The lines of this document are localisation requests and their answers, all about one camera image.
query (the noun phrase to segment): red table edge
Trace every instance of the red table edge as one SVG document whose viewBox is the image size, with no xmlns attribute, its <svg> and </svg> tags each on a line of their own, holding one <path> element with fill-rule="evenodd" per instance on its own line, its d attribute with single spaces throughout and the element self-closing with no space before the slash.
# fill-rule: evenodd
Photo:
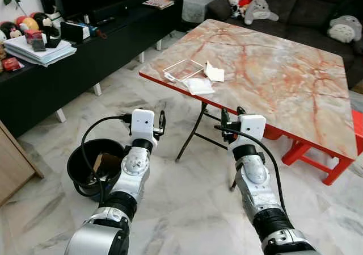
<svg viewBox="0 0 363 255">
<path fill-rule="evenodd" d="M 183 89 L 181 89 L 181 88 L 179 88 L 179 87 L 172 86 L 172 85 L 170 85 L 170 84 L 168 84 L 168 83 L 165 83 L 165 82 L 163 82 L 163 81 L 161 81 L 161 80 L 159 80 L 159 79 L 156 79 L 156 78 L 153 78 L 153 77 L 148 76 L 148 75 L 146 75 L 146 74 L 143 74 L 142 72 L 139 72 L 139 75 L 140 75 L 141 77 L 145 78 L 145 79 L 149 79 L 149 80 L 151 80 L 151 81 L 153 81 L 153 82 L 156 82 L 156 83 L 158 83 L 158 84 L 160 84 L 160 85 L 163 85 L 163 86 L 169 87 L 170 89 L 176 90 L 176 91 L 178 91 L 178 92 L 180 92 L 180 93 L 183 93 L 183 94 L 185 94 L 185 95 L 187 95 L 187 96 L 190 96 L 190 97 L 192 97 L 192 98 L 194 98 L 194 99 L 197 99 L 197 100 L 200 100 L 200 101 L 205 102 L 205 103 L 207 103 L 207 104 L 210 104 L 210 105 L 212 105 L 212 106 L 214 106 L 214 107 L 216 107 L 216 108 L 219 108 L 219 109 L 226 108 L 229 112 L 233 113 L 234 115 L 237 115 L 237 112 L 236 112 L 235 110 L 232 110 L 232 109 L 230 109 L 230 108 L 228 108 L 228 107 L 221 106 L 221 105 L 220 105 L 220 104 L 218 104 L 218 103 L 214 103 L 214 102 L 212 102 L 212 101 L 210 101 L 210 100 L 208 100 L 208 99 L 205 99 L 205 98 L 203 98 L 203 97 L 200 97 L 200 96 L 198 96 L 198 95 L 192 95 L 192 94 L 190 94 L 189 92 L 187 92 L 187 91 L 185 91 L 185 90 L 183 90 Z M 301 138 L 301 137 L 298 137 L 298 136 L 296 136 L 296 135 L 294 135 L 294 134 L 291 134 L 291 133 L 289 133 L 289 132 L 286 132 L 286 131 L 284 131 L 284 130 L 281 130 L 281 129 L 279 129 L 279 128 L 275 127 L 275 126 L 271 126 L 271 125 L 269 125 L 269 124 L 266 124 L 266 125 L 267 125 L 267 127 L 271 128 L 271 129 L 272 129 L 272 130 L 274 130 L 274 131 L 280 131 L 280 132 L 281 132 L 281 134 L 283 134 L 283 135 L 285 135 L 285 136 L 287 136 L 287 137 L 290 137 L 290 138 L 292 138 L 292 139 L 294 139 L 294 140 L 300 141 L 300 142 L 302 142 L 302 143 L 308 144 L 308 145 L 312 146 L 313 148 L 316 148 L 316 149 L 318 149 L 318 150 L 320 150 L 320 151 L 326 152 L 326 153 L 328 153 L 330 156 L 334 156 L 334 157 L 338 157 L 338 158 L 344 158 L 344 159 L 351 160 L 351 161 L 354 161 L 354 160 L 355 160 L 355 159 L 349 158 L 349 157 L 347 157 L 347 156 L 344 156 L 344 155 L 342 155 L 342 154 L 336 153 L 336 152 L 334 152 L 334 151 L 332 151 L 332 150 L 329 150 L 329 149 L 327 149 L 327 148 L 324 148 L 324 147 L 322 147 L 321 145 L 318 145 L 318 144 L 312 143 L 311 141 L 305 140 L 305 139 L 303 139 L 303 138 Z"/>
</svg>

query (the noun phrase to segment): marble-pattern tabletop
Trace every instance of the marble-pattern tabletop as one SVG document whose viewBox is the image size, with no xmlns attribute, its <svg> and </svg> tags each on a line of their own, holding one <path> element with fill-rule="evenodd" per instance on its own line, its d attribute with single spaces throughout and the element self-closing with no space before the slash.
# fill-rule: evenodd
<svg viewBox="0 0 363 255">
<path fill-rule="evenodd" d="M 199 99 L 264 115 L 267 123 L 338 155 L 357 158 L 343 59 L 290 40 L 208 19 L 140 70 L 186 94 L 163 69 L 184 59 L 225 70 Z M 204 73 L 194 77 L 205 77 Z"/>
</svg>

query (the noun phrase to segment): clear plastic tray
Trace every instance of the clear plastic tray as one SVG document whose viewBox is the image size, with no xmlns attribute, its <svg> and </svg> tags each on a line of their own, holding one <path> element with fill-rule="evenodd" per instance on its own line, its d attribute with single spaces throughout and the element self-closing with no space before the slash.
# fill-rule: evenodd
<svg viewBox="0 0 363 255">
<path fill-rule="evenodd" d="M 183 82 L 189 77 L 201 72 L 204 66 L 191 59 L 182 60 L 163 69 L 165 78 L 172 82 Z"/>
</svg>

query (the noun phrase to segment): white cabinet leg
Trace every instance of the white cabinet leg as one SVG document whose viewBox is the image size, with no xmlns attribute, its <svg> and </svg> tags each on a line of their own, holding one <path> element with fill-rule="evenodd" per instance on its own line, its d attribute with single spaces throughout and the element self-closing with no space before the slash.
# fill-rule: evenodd
<svg viewBox="0 0 363 255">
<path fill-rule="evenodd" d="M 142 52 L 142 53 L 140 53 L 139 55 L 138 55 L 138 61 L 140 62 L 140 63 L 144 63 L 145 62 L 145 52 Z"/>
<path fill-rule="evenodd" d="M 102 95 L 100 83 L 97 83 L 96 85 L 94 85 L 93 90 L 94 90 L 96 96 L 101 96 Z"/>
<path fill-rule="evenodd" d="M 157 42 L 157 50 L 158 50 L 158 51 L 161 51 L 161 43 L 162 43 L 162 39 L 160 39 L 160 40 Z"/>
<path fill-rule="evenodd" d="M 67 120 L 61 108 L 56 111 L 56 117 L 60 123 L 64 123 Z"/>
</svg>

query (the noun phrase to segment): gray sofa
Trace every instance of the gray sofa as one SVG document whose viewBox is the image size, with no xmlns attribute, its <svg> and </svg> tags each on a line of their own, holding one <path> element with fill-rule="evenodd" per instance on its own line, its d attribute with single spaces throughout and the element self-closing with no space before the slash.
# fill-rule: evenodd
<svg viewBox="0 0 363 255">
<path fill-rule="evenodd" d="M 280 18 L 256 20 L 252 25 L 245 25 L 241 19 L 231 18 L 231 9 L 227 0 L 214 0 L 208 4 L 207 18 L 221 20 L 243 26 L 266 34 L 286 38 L 315 48 L 340 55 L 344 60 L 349 88 L 363 79 L 363 55 L 356 51 L 356 46 L 344 44 L 326 35 L 327 19 L 342 0 L 266 0 L 272 12 Z M 363 10 L 363 1 L 358 10 Z M 363 12 L 360 22 L 363 24 Z"/>
</svg>

